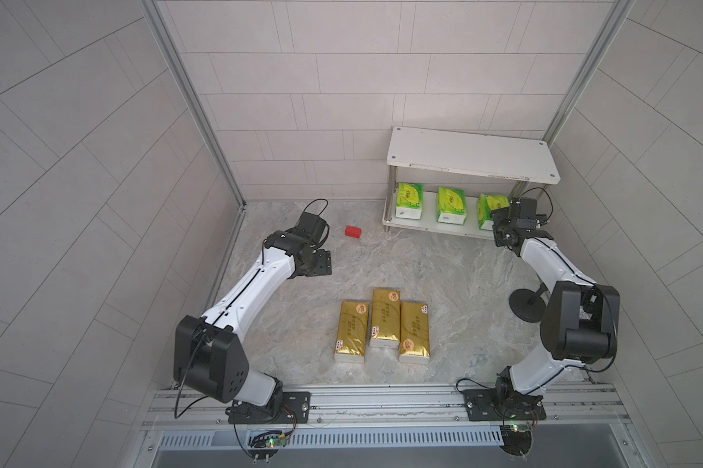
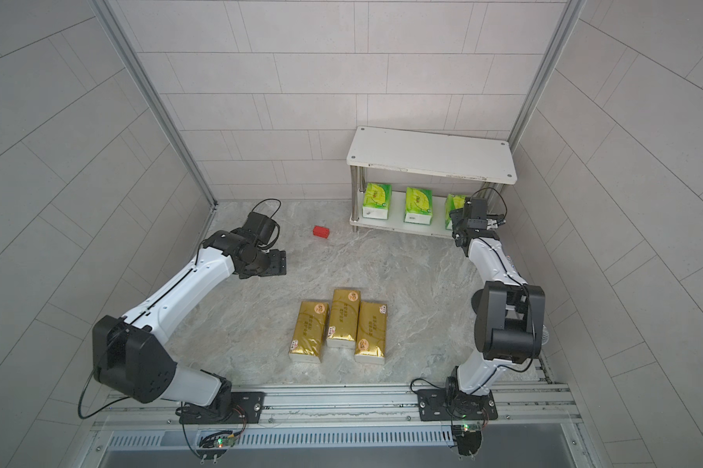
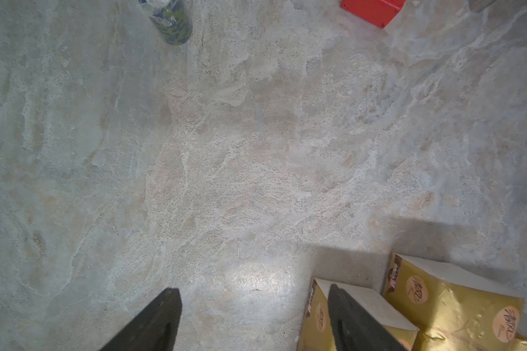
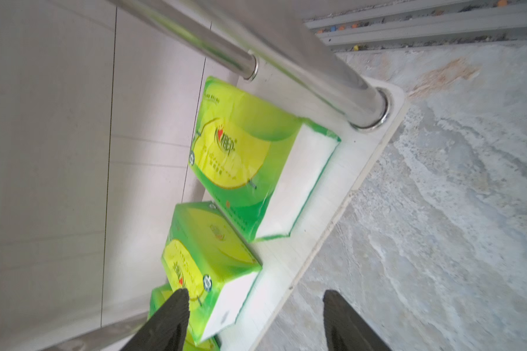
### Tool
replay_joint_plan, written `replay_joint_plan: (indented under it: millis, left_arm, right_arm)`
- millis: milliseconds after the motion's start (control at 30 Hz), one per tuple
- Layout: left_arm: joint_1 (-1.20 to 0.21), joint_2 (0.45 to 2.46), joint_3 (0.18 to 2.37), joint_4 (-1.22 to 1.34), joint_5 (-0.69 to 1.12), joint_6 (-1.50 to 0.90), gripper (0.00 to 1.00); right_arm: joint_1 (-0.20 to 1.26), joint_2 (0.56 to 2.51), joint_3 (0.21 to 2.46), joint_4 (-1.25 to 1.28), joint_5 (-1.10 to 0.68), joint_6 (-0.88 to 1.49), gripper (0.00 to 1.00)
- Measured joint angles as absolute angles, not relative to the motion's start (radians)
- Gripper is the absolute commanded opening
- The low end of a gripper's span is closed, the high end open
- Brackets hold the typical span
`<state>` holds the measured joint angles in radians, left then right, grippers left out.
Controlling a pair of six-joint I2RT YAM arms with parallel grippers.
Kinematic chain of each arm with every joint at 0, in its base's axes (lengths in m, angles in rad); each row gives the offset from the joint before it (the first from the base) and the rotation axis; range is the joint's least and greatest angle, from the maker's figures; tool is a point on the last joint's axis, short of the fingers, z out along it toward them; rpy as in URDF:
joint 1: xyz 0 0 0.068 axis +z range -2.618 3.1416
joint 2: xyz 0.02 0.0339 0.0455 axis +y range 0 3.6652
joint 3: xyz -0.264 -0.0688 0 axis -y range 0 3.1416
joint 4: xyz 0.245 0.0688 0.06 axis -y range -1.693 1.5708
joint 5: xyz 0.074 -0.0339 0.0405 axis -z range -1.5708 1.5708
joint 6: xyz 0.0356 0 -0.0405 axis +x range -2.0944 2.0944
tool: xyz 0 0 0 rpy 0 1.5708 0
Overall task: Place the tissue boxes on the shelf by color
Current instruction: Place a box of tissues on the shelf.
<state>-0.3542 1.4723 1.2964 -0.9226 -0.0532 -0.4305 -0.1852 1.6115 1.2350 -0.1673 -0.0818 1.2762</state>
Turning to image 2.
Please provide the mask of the green tissue pack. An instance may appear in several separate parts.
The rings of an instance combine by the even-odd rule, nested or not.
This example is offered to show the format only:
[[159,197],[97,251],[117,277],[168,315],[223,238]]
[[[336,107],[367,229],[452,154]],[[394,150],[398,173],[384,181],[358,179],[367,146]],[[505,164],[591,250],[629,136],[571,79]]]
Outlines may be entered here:
[[464,205],[467,196],[458,194],[448,194],[445,201],[445,227],[452,231],[454,225],[464,218]]
[[431,191],[408,187],[405,193],[404,222],[431,225],[432,217],[433,200]]
[[362,203],[363,218],[387,220],[390,215],[391,199],[390,184],[367,183]]

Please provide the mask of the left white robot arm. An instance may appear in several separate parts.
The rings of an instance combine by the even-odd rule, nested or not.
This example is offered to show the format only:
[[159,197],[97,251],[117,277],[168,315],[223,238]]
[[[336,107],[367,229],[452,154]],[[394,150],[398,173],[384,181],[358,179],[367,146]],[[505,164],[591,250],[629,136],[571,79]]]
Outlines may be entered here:
[[286,270],[285,251],[264,247],[239,230],[215,232],[152,296],[117,318],[107,315],[95,324],[91,377],[142,404],[164,399],[212,406],[228,393],[230,382],[180,366],[166,343],[189,312],[230,276],[282,276]]

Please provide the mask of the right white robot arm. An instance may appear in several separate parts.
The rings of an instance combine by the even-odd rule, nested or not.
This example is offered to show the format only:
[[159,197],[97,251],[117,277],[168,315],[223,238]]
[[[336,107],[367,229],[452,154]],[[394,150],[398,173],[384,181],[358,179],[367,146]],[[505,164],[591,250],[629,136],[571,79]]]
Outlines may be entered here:
[[450,217],[456,246],[484,281],[471,299],[475,350],[455,370],[460,393],[481,397],[504,372],[526,372],[540,355],[545,293],[517,272],[499,236],[488,227],[489,216],[474,216],[464,207]]

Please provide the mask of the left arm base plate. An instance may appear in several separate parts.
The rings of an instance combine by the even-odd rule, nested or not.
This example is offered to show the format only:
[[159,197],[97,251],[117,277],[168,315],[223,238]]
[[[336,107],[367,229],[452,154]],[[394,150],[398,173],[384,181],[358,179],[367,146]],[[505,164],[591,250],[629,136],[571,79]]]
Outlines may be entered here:
[[260,421],[265,392],[220,392],[206,407],[185,403],[176,409],[181,424],[253,424]]

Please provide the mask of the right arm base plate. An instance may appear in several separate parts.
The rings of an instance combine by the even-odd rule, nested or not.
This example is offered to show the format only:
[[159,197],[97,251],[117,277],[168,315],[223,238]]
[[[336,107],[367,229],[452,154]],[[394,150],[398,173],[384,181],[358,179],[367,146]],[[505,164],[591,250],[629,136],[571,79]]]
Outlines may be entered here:
[[443,389],[425,388],[415,391],[421,421],[495,421],[499,418],[494,396],[466,395],[454,397]]

